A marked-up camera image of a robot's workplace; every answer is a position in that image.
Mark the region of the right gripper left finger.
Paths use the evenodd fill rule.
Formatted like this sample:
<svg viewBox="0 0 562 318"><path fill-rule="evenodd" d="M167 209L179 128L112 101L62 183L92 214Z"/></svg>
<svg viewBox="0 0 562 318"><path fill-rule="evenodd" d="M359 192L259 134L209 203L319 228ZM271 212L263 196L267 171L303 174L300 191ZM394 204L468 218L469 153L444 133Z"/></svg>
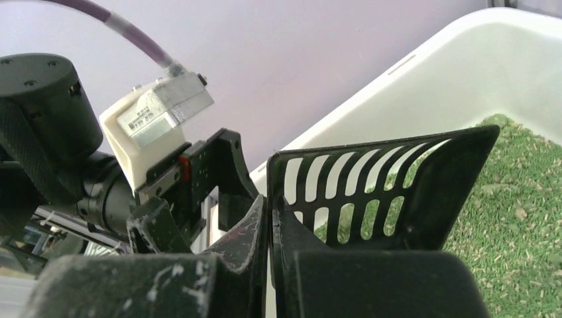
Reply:
<svg viewBox="0 0 562 318"><path fill-rule="evenodd" d="M199 254L63 256L41 273L21 317L264 317L266 218L259 195Z"/></svg>

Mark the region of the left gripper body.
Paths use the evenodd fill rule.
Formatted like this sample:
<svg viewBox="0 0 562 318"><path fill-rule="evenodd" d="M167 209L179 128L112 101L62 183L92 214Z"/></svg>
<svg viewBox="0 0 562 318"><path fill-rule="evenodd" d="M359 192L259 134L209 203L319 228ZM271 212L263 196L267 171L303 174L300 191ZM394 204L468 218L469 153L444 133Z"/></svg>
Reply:
<svg viewBox="0 0 562 318"><path fill-rule="evenodd" d="M145 183L134 191L134 214L155 197L169 206L172 220L181 231L202 232L209 190L203 186L204 181L195 181L193 153L192 144L186 142L147 170Z"/></svg>

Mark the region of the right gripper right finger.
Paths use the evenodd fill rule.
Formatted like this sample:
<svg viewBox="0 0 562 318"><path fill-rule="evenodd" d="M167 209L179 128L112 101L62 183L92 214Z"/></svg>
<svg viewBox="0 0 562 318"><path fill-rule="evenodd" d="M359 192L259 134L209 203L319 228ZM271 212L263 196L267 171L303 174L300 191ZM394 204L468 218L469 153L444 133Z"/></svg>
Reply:
<svg viewBox="0 0 562 318"><path fill-rule="evenodd" d="M278 317L489 317L468 267L424 250L335 250L272 204Z"/></svg>

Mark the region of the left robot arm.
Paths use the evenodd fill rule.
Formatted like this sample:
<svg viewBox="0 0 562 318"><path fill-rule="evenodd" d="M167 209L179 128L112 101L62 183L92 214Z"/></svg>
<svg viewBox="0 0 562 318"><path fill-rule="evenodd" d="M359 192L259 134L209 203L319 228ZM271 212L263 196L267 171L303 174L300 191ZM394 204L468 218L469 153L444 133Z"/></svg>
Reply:
<svg viewBox="0 0 562 318"><path fill-rule="evenodd" d="M140 87L96 119L71 61L53 54L1 59L1 237L39 208L81 220L135 253L189 252L219 192L219 228L232 229L258 195L241 138L221 129L188 142L181 104L210 103L199 75Z"/></svg>

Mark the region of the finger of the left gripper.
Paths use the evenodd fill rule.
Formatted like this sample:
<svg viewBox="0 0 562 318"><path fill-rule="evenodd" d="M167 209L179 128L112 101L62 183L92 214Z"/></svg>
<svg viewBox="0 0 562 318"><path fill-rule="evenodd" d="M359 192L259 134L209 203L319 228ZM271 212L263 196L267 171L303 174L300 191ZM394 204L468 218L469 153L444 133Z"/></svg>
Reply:
<svg viewBox="0 0 562 318"><path fill-rule="evenodd" d="M165 199L151 197L129 215L127 234L134 254L188 253L190 246L180 234Z"/></svg>
<svg viewBox="0 0 562 318"><path fill-rule="evenodd" d="M243 155L241 136L220 129L193 145L193 206L198 207L218 189L219 229L232 229L258 195Z"/></svg>

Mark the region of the white plastic litter box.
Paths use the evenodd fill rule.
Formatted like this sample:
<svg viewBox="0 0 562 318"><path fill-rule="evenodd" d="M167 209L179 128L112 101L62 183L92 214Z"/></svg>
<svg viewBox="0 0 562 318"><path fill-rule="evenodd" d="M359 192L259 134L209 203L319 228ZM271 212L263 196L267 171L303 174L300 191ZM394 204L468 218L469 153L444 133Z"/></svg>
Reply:
<svg viewBox="0 0 562 318"><path fill-rule="evenodd" d="M561 142L561 19L506 7L465 15L287 149L453 131L497 113Z"/></svg>

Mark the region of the black litter scoop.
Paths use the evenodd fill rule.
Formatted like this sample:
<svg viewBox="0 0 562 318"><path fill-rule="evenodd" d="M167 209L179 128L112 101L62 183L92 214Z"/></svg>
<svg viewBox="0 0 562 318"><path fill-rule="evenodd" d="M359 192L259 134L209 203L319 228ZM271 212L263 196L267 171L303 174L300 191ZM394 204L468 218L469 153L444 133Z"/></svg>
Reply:
<svg viewBox="0 0 562 318"><path fill-rule="evenodd" d="M499 135L483 125L277 152L266 169L272 263L317 247L442 249Z"/></svg>

